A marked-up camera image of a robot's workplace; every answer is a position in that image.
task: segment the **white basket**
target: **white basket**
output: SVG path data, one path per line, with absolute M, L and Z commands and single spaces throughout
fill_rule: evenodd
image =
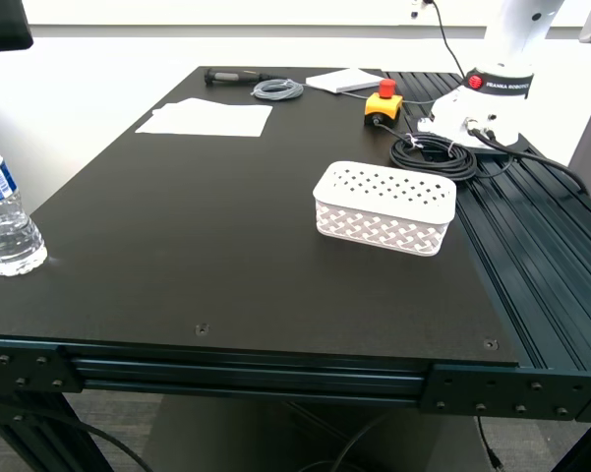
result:
M 434 256 L 454 219 L 456 186 L 437 175 L 341 161 L 313 195 L 322 234 Z

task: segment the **table leg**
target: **table leg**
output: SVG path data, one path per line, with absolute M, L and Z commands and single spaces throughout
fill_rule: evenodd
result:
M 591 472 L 591 428 L 563 457 L 553 472 Z
M 78 419 L 61 393 L 17 397 L 23 409 L 43 408 Z M 113 472 L 88 433 L 26 411 L 0 408 L 0 436 L 34 472 Z

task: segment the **plastic water bottle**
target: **plastic water bottle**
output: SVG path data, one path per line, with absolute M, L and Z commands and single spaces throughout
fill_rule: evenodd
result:
M 30 272 L 41 266 L 47 255 L 41 234 L 22 210 L 20 192 L 0 155 L 0 275 Z

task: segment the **paper sheet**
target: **paper sheet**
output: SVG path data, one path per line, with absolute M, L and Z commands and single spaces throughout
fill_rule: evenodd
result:
M 367 89 L 377 86 L 382 77 L 368 74 L 360 69 L 344 69 L 342 71 L 322 74 L 320 76 L 309 77 L 306 84 L 315 89 L 323 89 L 332 93 L 342 91 Z
M 136 133 L 257 138 L 263 133 L 271 109 L 266 105 L 224 105 L 189 98 L 153 110 L 153 116 Z

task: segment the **red emergency stop button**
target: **red emergency stop button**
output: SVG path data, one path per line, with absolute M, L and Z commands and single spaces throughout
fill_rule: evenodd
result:
M 380 98 L 392 98 L 395 95 L 395 81 L 382 79 L 378 95 Z
M 474 90 L 480 89 L 483 86 L 483 79 L 481 76 L 470 76 L 468 79 L 468 86 Z

